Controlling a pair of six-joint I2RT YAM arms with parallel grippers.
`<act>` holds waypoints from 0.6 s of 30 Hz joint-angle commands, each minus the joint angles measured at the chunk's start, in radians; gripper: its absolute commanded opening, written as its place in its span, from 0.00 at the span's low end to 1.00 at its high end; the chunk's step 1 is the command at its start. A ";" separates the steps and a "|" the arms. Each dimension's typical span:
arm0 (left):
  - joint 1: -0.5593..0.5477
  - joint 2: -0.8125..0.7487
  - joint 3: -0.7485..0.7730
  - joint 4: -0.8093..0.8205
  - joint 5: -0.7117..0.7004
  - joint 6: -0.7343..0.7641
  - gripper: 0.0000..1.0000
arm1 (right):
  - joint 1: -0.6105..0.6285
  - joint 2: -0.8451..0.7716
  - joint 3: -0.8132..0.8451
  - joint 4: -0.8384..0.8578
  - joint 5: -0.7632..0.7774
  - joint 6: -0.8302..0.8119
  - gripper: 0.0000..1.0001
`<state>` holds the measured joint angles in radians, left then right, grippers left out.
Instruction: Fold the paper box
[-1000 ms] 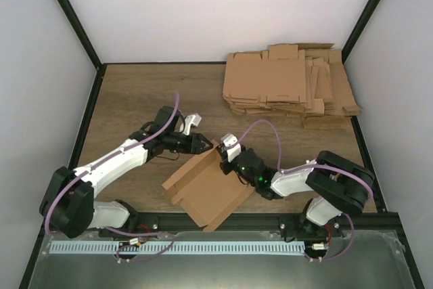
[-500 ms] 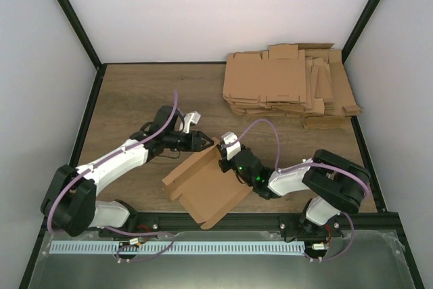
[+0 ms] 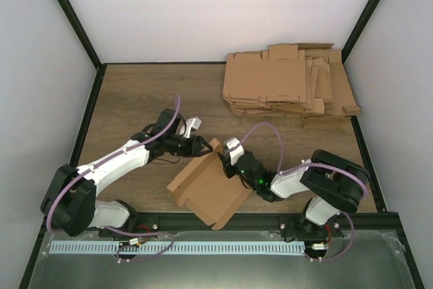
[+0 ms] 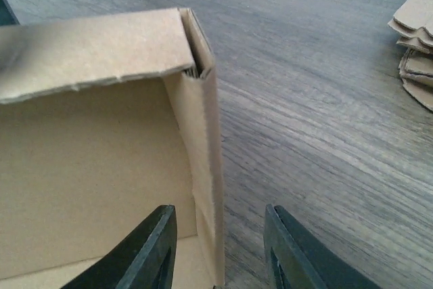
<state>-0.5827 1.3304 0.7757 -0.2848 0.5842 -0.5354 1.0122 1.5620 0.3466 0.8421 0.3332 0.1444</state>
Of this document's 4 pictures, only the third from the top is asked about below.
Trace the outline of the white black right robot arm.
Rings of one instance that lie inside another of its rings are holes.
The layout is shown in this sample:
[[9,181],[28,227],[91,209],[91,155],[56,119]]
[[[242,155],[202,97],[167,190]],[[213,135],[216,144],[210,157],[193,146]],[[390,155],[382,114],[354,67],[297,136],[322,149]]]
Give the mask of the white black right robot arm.
[[267,202],[306,191],[314,193],[302,211],[296,234],[322,236],[331,217],[357,212],[367,194],[367,169],[325,150],[315,150],[302,164],[280,172],[266,169],[249,151],[232,154],[226,149],[218,157],[227,178],[239,177],[245,188]]

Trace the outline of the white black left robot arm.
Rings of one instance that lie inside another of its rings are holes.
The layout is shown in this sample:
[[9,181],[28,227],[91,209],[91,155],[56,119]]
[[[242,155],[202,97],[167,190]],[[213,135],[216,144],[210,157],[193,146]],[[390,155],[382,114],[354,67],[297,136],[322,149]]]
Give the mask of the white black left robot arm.
[[122,237],[138,229],[138,213],[122,200],[105,202],[99,194],[127,173],[160,159],[201,157],[213,151],[201,136],[198,117],[184,119],[176,110],[163,110],[158,120],[145,126],[112,153],[78,167],[65,164],[56,172],[41,203],[48,231],[59,229],[71,237],[85,230],[109,227]]

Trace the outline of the cardboard box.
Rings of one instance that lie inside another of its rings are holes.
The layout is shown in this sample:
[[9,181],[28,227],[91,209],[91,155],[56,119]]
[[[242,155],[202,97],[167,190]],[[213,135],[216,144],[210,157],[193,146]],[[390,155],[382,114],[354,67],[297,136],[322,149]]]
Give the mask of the cardboard box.
[[226,178],[218,154],[222,143],[210,141],[213,152],[193,158],[167,185],[177,206],[186,206],[213,231],[224,228],[252,193],[239,177]]

